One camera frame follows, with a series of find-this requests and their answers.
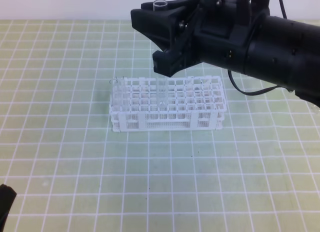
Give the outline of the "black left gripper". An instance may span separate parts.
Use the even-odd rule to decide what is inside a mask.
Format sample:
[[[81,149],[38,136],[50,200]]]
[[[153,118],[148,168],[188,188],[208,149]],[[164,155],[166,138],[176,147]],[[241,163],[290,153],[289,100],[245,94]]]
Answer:
[[[0,185],[0,232],[4,231],[7,217],[16,196],[17,193],[10,186]]]

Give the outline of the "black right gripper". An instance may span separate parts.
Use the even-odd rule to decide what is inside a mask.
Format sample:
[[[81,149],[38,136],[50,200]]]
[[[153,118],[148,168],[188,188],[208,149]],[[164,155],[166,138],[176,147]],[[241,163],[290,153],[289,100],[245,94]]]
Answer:
[[[161,50],[154,71],[172,77],[207,63],[246,72],[254,33],[270,14],[270,0],[155,0],[130,12],[132,27]],[[154,6],[168,10],[153,11]]]

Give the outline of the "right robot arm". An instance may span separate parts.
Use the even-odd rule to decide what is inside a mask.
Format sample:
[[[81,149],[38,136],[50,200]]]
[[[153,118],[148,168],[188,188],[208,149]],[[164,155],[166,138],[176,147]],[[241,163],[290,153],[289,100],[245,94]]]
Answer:
[[[270,0],[158,0],[130,12],[158,46],[153,69],[172,77],[207,63],[320,104],[320,29],[270,15]]]

